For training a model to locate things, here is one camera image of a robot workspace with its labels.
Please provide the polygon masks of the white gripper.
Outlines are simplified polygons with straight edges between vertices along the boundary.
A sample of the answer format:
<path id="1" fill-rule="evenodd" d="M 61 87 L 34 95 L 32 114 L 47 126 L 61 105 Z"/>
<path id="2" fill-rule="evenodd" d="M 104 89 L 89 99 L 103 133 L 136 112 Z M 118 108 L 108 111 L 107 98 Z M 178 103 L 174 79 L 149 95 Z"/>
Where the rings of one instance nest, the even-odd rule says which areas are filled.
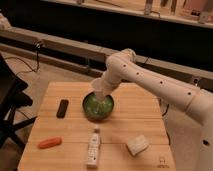
<path id="1" fill-rule="evenodd" d="M 119 87 L 121 83 L 121 78 L 118 76 L 110 75 L 104 72 L 101 76 L 101 87 L 104 95 L 111 94 L 115 89 Z"/>

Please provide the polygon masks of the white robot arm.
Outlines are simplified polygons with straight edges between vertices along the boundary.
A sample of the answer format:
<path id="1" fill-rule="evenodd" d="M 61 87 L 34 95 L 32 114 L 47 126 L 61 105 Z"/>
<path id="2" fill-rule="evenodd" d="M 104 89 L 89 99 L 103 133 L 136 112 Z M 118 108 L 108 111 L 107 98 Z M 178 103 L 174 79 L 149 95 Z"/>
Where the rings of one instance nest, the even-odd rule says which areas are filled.
<path id="1" fill-rule="evenodd" d="M 135 56 L 133 50 L 124 49 L 107 57 L 107 70 L 101 76 L 103 94 L 110 94 L 122 80 L 128 80 L 185 112 L 202 126 L 195 171 L 213 171 L 213 93 L 139 67 Z"/>

